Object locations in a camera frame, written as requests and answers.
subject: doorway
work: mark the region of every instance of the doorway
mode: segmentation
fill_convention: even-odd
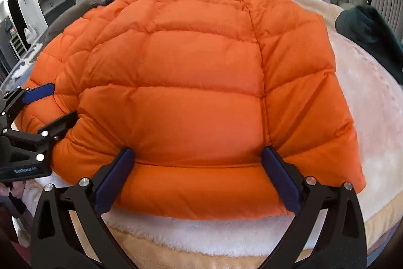
[[[18,0],[7,0],[7,3],[9,5],[10,16],[13,20],[14,27],[17,30],[25,49],[29,49],[30,45],[27,43],[27,38],[25,38],[24,32],[24,28],[27,28],[27,24],[24,20],[20,6],[18,5]]]

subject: bed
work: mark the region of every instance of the bed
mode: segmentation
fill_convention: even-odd
[[[365,220],[368,253],[375,254],[382,248],[388,232],[403,217],[400,178],[403,91],[370,55],[335,32],[334,22],[342,8],[322,0],[294,1],[321,14],[328,27],[337,76],[359,137],[367,187],[358,198]],[[49,182],[57,187],[66,186],[55,174],[27,183],[23,200],[32,212],[43,186]],[[301,257],[311,252],[324,215],[322,212]],[[278,216],[260,220],[189,221],[119,209],[113,209],[103,218],[126,253],[144,268],[257,268],[292,220],[291,216]],[[74,214],[73,221],[84,249],[96,258]]]
[[[363,156],[363,170],[368,185],[359,200],[367,232],[369,261],[382,249],[390,232],[403,217],[403,91],[394,79],[371,56],[357,45],[338,35],[334,22],[342,7],[329,0],[294,0],[302,7],[322,15],[337,59],[337,76],[355,120]],[[337,0],[361,4],[369,0]],[[400,34],[400,18],[392,15],[385,0],[371,0]],[[362,81],[360,72],[367,77]],[[357,92],[351,86],[359,85]],[[66,183],[55,174],[29,181],[23,200],[34,212],[45,184],[57,187]],[[309,255],[324,220],[322,213],[305,246],[301,258]],[[72,214],[76,231],[88,255],[96,258],[85,239],[78,219]],[[257,268],[273,250],[292,217],[279,216],[261,220],[186,221],[129,213],[113,209],[104,215],[112,234],[126,253],[144,268]]]

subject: jacket quilted panel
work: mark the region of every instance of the jacket quilted panel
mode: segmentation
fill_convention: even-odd
[[[261,166],[272,145],[322,184],[365,186],[322,17],[290,0],[116,0],[41,53],[23,131],[77,110],[53,153],[75,184],[122,147],[136,165],[117,205],[185,219],[286,213]]]

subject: metal screw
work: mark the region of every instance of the metal screw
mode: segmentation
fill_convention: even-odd
[[[39,162],[42,162],[44,159],[45,159],[45,156],[43,154],[38,154],[36,156],[36,160],[39,161]]]
[[[47,184],[44,187],[45,192],[50,192],[51,190],[53,190],[53,184]]]
[[[89,179],[88,179],[88,178],[82,178],[82,179],[80,180],[80,182],[79,182],[79,185],[80,185],[81,187],[88,186],[88,184],[89,184]]]
[[[344,183],[344,188],[346,190],[352,190],[353,189],[353,184],[351,182],[345,182]]]
[[[306,178],[305,178],[305,181],[306,181],[306,183],[307,183],[308,185],[311,185],[311,186],[314,186],[314,185],[316,185],[316,183],[317,183],[317,180],[315,179],[315,177],[311,177],[311,176],[306,177]]]

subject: human hand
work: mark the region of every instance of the human hand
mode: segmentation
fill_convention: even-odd
[[[13,182],[11,194],[16,198],[21,198],[24,193],[25,182]],[[9,196],[10,189],[0,183],[0,196]]]

